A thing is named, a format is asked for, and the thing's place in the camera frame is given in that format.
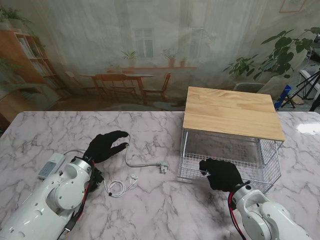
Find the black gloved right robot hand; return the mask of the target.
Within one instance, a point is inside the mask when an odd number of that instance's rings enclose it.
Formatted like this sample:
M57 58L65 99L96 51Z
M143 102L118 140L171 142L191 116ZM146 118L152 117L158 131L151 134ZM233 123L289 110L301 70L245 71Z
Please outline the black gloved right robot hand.
M233 192L244 182L237 167L228 161L208 158L199 162L199 170L207 179L212 190Z

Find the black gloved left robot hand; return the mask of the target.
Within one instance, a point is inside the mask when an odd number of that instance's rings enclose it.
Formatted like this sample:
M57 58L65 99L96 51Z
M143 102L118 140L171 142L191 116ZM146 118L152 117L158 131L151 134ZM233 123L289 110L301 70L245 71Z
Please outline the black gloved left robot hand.
M96 164L108 160L110 157L123 151L129 144L123 142L117 146L112 146L120 138L126 138L129 134L125 131L116 130L105 134L98 134L89 144L84 152L85 159L94 161Z

